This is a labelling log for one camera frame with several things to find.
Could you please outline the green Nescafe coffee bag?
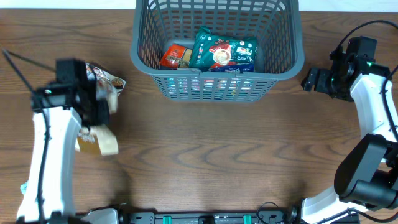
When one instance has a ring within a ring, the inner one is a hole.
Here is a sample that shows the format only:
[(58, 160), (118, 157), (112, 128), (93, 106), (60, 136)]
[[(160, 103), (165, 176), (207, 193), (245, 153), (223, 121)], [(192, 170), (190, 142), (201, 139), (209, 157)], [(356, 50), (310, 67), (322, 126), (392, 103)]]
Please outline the green Nescafe coffee bag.
[(189, 68), (208, 70), (227, 65), (254, 63), (257, 54), (257, 39), (236, 39), (212, 34), (201, 27), (195, 37)]

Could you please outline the colourful tissue pack strip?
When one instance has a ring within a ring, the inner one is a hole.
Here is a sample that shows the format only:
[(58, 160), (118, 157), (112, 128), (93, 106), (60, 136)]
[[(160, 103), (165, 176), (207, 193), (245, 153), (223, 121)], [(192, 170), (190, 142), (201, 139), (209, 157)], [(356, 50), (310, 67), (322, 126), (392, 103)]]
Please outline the colourful tissue pack strip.
[[(254, 65), (252, 63), (244, 63), (238, 65), (227, 65), (225, 67), (220, 68), (211, 68), (209, 72), (225, 72), (225, 73), (243, 73), (243, 72), (254, 72)], [(222, 91), (226, 88), (229, 88), (229, 94), (235, 95), (238, 86), (241, 84), (241, 80), (238, 78), (234, 78), (231, 81), (228, 81), (227, 78), (219, 78), (215, 80), (214, 78), (204, 79), (200, 81), (197, 78), (191, 78), (190, 84), (191, 87), (188, 86), (188, 80), (186, 78), (165, 78), (166, 88), (169, 91), (169, 94), (173, 97), (177, 95), (177, 88), (179, 88), (178, 92), (182, 95), (184, 93), (188, 93), (188, 90), (191, 91), (192, 94), (197, 97), (200, 90), (209, 95), (211, 89), (215, 86), (216, 91)]]

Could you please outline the brown snack pouch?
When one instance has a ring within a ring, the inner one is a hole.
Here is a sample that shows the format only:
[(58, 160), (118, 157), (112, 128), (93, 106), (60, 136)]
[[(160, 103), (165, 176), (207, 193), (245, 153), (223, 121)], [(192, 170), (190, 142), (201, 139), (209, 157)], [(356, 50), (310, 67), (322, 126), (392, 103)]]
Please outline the brown snack pouch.
[(90, 63), (85, 65), (88, 79), (96, 80), (96, 99), (106, 100), (109, 113), (115, 114), (118, 110), (118, 96), (124, 90), (126, 81)]

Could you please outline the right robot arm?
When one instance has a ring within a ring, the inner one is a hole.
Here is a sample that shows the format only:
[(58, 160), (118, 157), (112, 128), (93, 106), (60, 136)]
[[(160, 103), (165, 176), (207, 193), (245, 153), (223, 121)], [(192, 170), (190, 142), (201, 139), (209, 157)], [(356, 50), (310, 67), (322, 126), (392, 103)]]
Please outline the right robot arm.
[(397, 208), (397, 111), (392, 99), (393, 71), (379, 65), (370, 50), (330, 54), (329, 70), (312, 69), (303, 89), (356, 105), (361, 140), (338, 166), (334, 184), (286, 213), (282, 223), (377, 223), (368, 211)]

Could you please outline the light blue wipes packet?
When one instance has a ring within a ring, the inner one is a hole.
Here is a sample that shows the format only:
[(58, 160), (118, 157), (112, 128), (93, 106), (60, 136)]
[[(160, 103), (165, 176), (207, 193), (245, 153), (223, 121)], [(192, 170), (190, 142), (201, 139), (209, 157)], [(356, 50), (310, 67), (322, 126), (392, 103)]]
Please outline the light blue wipes packet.
[(28, 182), (25, 182), (25, 183), (23, 183), (23, 184), (20, 186), (20, 190), (21, 190), (21, 192), (22, 192), (23, 195), (26, 194), (27, 186), (28, 186)]

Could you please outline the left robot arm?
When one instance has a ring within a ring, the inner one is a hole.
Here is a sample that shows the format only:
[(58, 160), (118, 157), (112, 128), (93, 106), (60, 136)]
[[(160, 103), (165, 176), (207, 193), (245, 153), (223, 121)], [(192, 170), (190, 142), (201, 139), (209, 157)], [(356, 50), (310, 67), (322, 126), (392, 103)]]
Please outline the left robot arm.
[(49, 83), (32, 94), (34, 148), (17, 223), (74, 221), (73, 168), (75, 145), (89, 113), (104, 120), (117, 107), (112, 85)]

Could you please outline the beige snack pouch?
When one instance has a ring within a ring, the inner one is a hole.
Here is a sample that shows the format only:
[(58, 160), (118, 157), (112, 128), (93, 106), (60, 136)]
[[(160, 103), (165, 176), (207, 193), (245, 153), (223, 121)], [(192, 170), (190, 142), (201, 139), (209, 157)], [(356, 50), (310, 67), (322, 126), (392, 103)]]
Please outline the beige snack pouch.
[(75, 150), (101, 156), (112, 156), (119, 153), (116, 136), (104, 124), (81, 128), (76, 139)]

